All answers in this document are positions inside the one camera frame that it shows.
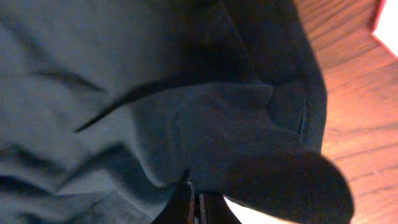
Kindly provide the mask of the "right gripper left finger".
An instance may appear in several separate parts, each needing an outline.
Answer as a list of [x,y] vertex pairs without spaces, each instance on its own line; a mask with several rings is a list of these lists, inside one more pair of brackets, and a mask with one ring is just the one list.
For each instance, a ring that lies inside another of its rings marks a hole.
[[170,200],[151,224],[194,224],[195,189],[191,173],[186,170]]

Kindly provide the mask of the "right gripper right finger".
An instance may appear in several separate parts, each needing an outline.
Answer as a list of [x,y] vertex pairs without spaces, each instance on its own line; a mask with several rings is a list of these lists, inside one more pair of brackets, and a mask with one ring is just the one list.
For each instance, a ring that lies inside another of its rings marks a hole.
[[199,224],[241,224],[222,195],[198,194]]

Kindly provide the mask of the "black t-shirt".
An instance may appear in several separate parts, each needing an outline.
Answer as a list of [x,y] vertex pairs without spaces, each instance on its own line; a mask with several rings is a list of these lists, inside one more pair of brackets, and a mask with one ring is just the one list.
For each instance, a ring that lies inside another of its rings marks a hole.
[[1,222],[152,223],[198,194],[349,223],[292,1],[2,1]]

